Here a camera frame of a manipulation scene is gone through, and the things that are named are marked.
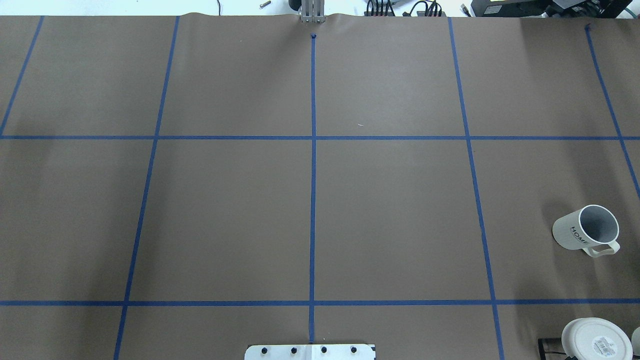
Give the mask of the aluminium frame post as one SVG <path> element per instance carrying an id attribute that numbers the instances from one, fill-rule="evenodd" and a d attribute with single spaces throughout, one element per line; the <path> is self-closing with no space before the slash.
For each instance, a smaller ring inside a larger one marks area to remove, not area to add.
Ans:
<path id="1" fill-rule="evenodd" d="M 322 24 L 326 21 L 324 0 L 300 0 L 298 8 L 302 23 Z"/>

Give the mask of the white mug on rack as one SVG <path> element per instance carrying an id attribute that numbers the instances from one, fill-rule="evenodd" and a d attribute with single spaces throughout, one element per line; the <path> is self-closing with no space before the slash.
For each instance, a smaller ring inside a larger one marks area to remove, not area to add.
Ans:
<path id="1" fill-rule="evenodd" d="M 563 328 L 561 344 L 568 357 L 578 360 L 632 360 L 634 356 L 628 335 L 600 317 L 570 321 Z"/>
<path id="2" fill-rule="evenodd" d="M 640 358 L 640 327 L 639 326 L 631 333 L 630 342 L 631 342 L 631 350 L 633 352 L 633 358 L 639 359 Z"/>

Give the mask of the white mug on rack upper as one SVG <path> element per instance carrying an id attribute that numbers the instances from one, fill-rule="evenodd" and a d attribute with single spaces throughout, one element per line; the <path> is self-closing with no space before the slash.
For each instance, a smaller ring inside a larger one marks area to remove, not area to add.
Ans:
<path id="1" fill-rule="evenodd" d="M 631 350 L 633 352 L 633 358 L 639 359 L 640 358 L 640 327 L 639 326 L 631 333 L 630 342 L 631 342 Z"/>

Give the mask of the white HOME mug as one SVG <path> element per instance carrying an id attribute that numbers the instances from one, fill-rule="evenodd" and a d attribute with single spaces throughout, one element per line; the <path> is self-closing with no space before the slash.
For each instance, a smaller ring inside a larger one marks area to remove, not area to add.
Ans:
<path id="1" fill-rule="evenodd" d="M 562 248 L 584 251 L 591 258 L 615 255 L 621 248 L 617 217 L 597 204 L 586 205 L 556 219 L 551 234 Z"/>

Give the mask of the white mug on rack lower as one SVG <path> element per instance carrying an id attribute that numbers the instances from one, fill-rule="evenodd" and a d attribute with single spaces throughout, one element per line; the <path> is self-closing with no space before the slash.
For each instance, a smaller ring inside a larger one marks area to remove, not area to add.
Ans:
<path id="1" fill-rule="evenodd" d="M 600 317 L 570 321 L 563 328 L 561 344 L 568 357 L 578 360 L 632 360 L 634 356 L 628 335 Z"/>

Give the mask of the black power strip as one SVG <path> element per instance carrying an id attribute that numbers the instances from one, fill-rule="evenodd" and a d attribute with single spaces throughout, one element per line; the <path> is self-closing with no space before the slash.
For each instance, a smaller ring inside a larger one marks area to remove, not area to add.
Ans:
<path id="1" fill-rule="evenodd" d="M 366 0 L 365 17 L 445 18 L 438 0 Z"/>

